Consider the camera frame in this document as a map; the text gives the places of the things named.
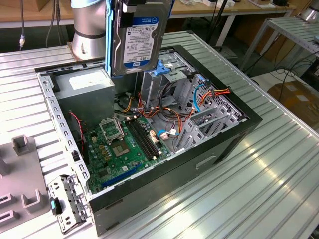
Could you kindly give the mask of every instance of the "workbench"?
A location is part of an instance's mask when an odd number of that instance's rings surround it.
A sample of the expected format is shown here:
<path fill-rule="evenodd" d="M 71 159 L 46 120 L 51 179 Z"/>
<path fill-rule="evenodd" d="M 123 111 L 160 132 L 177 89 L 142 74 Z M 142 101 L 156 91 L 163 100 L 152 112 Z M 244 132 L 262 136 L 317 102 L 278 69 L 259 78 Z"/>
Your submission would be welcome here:
<path fill-rule="evenodd" d="M 100 238 L 304 238 L 319 223 L 319 135 L 195 34 L 169 33 L 263 121 L 222 162 Z M 67 46 L 0 54 L 0 143 L 35 138 L 46 184 L 70 173 L 34 68 L 74 61 Z M 48 212 L 1 239 L 62 238 Z M 91 219 L 68 239 L 96 238 Z"/>
<path fill-rule="evenodd" d="M 284 16 L 288 17 L 294 9 L 296 9 L 296 7 L 293 5 L 290 5 L 289 7 L 277 6 L 275 8 L 262 9 L 247 0 L 242 0 L 241 2 L 236 3 L 233 7 L 227 7 L 222 14 L 222 16 L 227 16 L 227 20 L 216 46 L 221 46 L 223 44 L 237 15 L 284 13 Z M 73 12 L 70 0 L 60 0 L 60 10 L 60 25 L 73 24 Z M 218 12 L 219 8 L 216 8 L 215 16 L 217 16 Z M 185 5 L 179 0 L 176 0 L 170 18 L 207 17 L 213 16 L 213 14 L 214 7 L 208 7 L 202 3 Z M 40 12 L 24 11 L 25 26 L 49 26 L 51 23 L 51 16 L 52 2 L 50 1 Z M 0 5 L 0 28 L 15 27 L 21 27 L 20 9 Z"/>

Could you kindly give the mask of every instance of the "hard disk label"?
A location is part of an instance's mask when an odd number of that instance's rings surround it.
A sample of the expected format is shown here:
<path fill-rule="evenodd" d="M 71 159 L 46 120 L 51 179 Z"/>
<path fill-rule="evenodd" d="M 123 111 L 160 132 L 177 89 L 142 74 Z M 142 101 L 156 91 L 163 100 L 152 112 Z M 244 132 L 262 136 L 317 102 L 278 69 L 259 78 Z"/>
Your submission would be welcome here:
<path fill-rule="evenodd" d="M 101 71 L 92 72 L 82 76 L 70 77 L 69 82 L 74 90 L 103 84 L 105 82 L 105 75 Z"/>
<path fill-rule="evenodd" d="M 158 23 L 158 17 L 133 18 L 133 26 L 126 29 L 123 59 L 126 67 L 143 66 L 149 62 L 154 45 L 152 33 Z"/>

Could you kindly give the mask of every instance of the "open computer tower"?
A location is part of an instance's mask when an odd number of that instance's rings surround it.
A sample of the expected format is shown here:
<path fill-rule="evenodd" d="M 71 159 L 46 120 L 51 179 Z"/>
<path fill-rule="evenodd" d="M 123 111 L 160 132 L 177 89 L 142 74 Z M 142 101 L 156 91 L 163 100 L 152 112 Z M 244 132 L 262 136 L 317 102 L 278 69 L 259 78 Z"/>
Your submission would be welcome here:
<path fill-rule="evenodd" d="M 36 72 L 74 172 L 49 184 L 64 234 L 88 217 L 97 235 L 115 227 L 223 160 L 262 120 L 181 46 L 122 77 L 103 60 Z"/>

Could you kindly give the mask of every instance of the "yellow wire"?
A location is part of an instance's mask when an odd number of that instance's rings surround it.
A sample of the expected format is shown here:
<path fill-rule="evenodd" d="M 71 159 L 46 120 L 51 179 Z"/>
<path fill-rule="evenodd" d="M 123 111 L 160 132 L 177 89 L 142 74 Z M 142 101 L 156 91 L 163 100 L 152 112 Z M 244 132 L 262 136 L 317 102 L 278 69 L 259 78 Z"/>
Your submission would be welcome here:
<path fill-rule="evenodd" d="M 131 102 L 132 102 L 132 97 L 130 97 L 129 105 L 126 107 L 126 109 L 125 109 L 125 110 L 122 110 L 122 112 L 127 112 L 127 111 L 129 111 L 129 110 L 130 110 Z"/>
<path fill-rule="evenodd" d="M 214 90 L 214 91 L 227 91 L 229 88 L 226 88 L 224 90 Z"/>

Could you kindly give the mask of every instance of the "motherboard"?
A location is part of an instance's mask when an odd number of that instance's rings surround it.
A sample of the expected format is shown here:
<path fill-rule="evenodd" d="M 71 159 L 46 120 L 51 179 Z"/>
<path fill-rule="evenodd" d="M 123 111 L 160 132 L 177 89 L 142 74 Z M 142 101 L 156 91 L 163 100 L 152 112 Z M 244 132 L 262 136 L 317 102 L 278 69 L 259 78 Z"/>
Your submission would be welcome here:
<path fill-rule="evenodd" d="M 88 186 L 94 194 L 170 157 L 144 117 L 113 118 L 99 126 L 84 134 L 91 175 Z"/>

